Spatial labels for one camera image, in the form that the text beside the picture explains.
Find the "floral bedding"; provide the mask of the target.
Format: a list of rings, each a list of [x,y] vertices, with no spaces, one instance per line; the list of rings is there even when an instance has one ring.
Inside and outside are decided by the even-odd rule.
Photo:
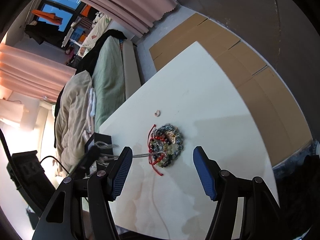
[[[111,18],[103,12],[97,12],[92,24],[92,30],[85,38],[77,52],[79,57],[84,57],[95,45],[97,40],[107,31]]]

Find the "orange hanging garment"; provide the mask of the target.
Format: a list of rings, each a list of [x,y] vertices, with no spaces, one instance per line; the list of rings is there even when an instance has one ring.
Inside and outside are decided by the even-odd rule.
[[[36,9],[32,10],[31,13],[49,21],[50,23],[57,24],[57,25],[62,24],[63,19],[61,17],[56,16],[55,13],[44,12]]]

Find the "black garment on bed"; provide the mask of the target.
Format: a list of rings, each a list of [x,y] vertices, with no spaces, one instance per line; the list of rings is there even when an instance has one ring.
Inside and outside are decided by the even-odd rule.
[[[113,37],[118,40],[126,40],[127,37],[119,30],[109,29],[107,30],[95,43],[94,47],[79,61],[77,69],[75,72],[79,74],[80,72],[87,71],[90,76],[93,75],[97,60],[99,58],[100,50],[103,47],[105,41]]]

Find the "black jewelry box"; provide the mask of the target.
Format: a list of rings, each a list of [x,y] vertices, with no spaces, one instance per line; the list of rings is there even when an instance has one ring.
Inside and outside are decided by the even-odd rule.
[[[85,155],[89,154],[88,168],[86,175],[89,176],[97,170],[98,166],[103,166],[113,156],[112,138],[110,135],[93,133],[84,146]]]

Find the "white pink folded cloth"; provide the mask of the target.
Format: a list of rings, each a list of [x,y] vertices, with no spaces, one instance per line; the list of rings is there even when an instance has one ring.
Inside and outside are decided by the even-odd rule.
[[[95,119],[95,112],[96,112],[96,95],[95,89],[91,88],[89,91],[89,102],[88,102],[88,109],[86,114],[86,130],[84,131],[84,135],[89,138],[94,132],[94,119]]]

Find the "beige duvet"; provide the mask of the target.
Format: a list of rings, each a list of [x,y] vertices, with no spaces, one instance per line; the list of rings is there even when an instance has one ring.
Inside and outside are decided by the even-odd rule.
[[[88,130],[87,112],[93,88],[87,71],[73,76],[63,88],[55,118],[55,147],[63,173],[71,171],[85,154],[84,131]]]

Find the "clear plastic pouch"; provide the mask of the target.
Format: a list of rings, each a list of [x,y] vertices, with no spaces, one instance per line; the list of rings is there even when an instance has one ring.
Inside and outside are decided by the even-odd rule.
[[[118,148],[117,144],[108,144],[106,142],[97,141],[93,144],[93,146],[98,146],[100,150],[99,158],[96,160],[99,164],[107,164],[111,161],[118,160],[120,157],[120,153],[114,153],[113,150]]]

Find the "pink curtain left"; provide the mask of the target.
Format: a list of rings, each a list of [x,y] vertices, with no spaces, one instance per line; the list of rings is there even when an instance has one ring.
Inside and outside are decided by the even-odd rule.
[[[1,86],[55,102],[75,69],[39,55],[1,44]]]

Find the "black hanging garment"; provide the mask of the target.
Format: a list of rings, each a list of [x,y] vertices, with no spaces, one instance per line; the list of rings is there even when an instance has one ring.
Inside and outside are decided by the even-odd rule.
[[[52,42],[53,38],[51,30],[51,27],[49,27],[47,23],[37,22],[36,25],[27,24],[24,32],[38,44],[43,44],[43,42]]]

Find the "brown cardboard floor sheet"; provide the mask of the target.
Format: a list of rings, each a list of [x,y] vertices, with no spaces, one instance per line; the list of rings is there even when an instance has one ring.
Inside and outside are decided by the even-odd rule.
[[[150,48],[156,70],[194,42],[203,46],[238,90],[272,165],[312,142],[298,103],[276,72],[240,38],[200,14],[190,16]]]

